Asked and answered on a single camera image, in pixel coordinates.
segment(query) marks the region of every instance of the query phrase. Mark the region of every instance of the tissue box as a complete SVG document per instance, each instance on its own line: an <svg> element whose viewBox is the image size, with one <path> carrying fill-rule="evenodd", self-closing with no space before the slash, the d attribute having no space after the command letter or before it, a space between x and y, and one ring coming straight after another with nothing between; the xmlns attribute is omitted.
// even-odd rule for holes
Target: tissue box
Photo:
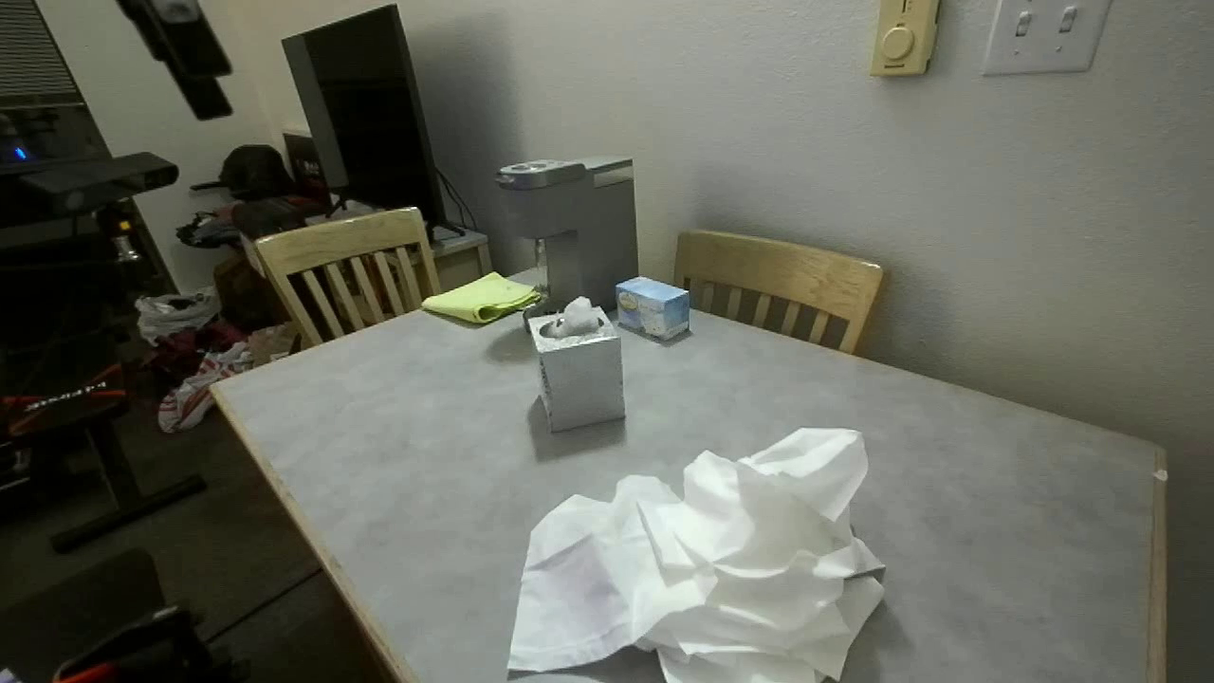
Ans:
<svg viewBox="0 0 1214 683"><path fill-rule="evenodd" d="M622 355L616 324L595 308L595 331L556 338L562 315L529 319L549 429L622 419Z"/></svg>
<svg viewBox="0 0 1214 683"><path fill-rule="evenodd" d="M685 338L690 331L690 298L687 290L635 278L616 285L619 328L637 331L647 338Z"/></svg>

